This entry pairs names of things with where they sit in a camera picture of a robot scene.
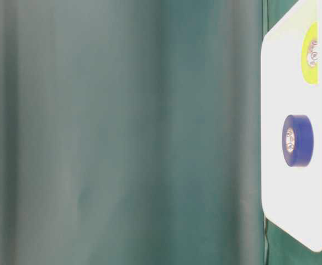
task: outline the green backdrop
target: green backdrop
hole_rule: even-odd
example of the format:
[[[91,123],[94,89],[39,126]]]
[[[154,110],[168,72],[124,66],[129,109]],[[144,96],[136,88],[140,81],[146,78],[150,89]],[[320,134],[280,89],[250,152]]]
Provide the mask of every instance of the green backdrop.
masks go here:
[[[296,0],[264,0],[264,34],[294,5]],[[269,265],[322,265],[322,252],[314,253],[301,243],[268,222]]]
[[[0,0],[0,264],[263,264],[261,0]]]

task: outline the yellow tape roll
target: yellow tape roll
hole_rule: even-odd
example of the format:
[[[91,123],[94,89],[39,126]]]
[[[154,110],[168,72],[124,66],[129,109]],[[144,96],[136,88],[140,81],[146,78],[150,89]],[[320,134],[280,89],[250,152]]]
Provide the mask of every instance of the yellow tape roll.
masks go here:
[[[318,83],[318,25],[308,29],[302,47],[301,67],[304,79],[310,84]]]

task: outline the tape roll center hole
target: tape roll center hole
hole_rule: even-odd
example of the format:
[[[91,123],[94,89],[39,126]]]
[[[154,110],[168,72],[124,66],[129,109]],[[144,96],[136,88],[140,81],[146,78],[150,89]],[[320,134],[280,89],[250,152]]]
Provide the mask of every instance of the tape roll center hole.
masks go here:
[[[308,46],[307,64],[310,67],[315,67],[317,62],[318,62],[318,42],[316,39],[313,39]]]
[[[288,128],[286,131],[286,150],[292,153],[295,145],[295,135],[292,128]]]

